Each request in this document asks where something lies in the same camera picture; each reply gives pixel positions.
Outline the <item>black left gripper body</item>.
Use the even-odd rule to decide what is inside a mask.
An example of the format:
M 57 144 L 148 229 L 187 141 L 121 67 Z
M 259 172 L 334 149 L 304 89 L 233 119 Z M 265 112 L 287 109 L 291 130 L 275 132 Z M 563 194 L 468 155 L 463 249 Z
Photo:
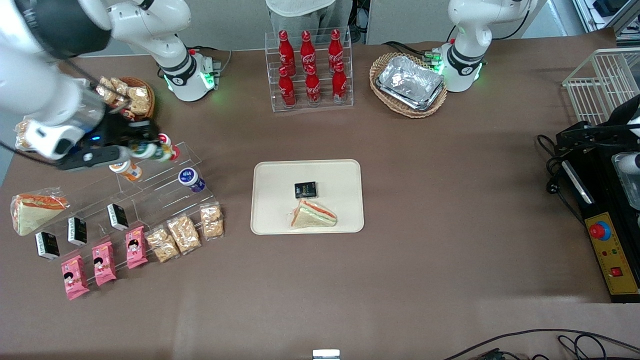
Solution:
M 608 125 L 601 128 L 598 142 L 605 145 L 622 146 L 625 149 L 638 149 L 640 146 L 640 118 L 635 117 L 626 124 Z

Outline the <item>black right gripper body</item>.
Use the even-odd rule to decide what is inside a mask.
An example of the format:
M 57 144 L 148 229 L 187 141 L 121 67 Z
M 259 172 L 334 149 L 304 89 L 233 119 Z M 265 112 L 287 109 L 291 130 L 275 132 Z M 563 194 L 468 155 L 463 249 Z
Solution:
M 159 128 L 153 119 L 143 118 L 132 121 L 123 116 L 106 116 L 90 132 L 82 137 L 83 150 L 96 150 L 109 146 L 129 147 L 135 133 L 157 132 Z

